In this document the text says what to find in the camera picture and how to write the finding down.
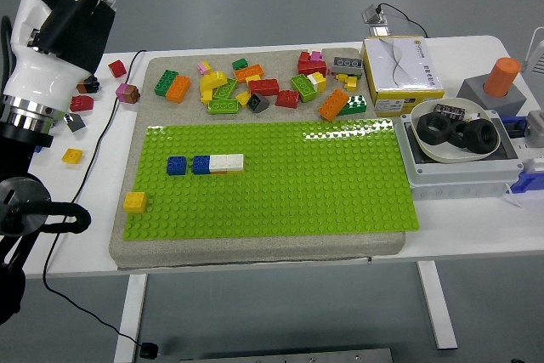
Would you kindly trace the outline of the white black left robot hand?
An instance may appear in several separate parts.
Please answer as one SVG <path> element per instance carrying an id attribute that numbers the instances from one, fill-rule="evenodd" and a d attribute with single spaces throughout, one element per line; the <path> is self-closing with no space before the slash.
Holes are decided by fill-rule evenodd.
<path id="1" fill-rule="evenodd" d="M 116 16 L 116 0 L 21 0 L 10 45 L 16 58 L 5 95 L 64 111 L 94 74 Z"/>

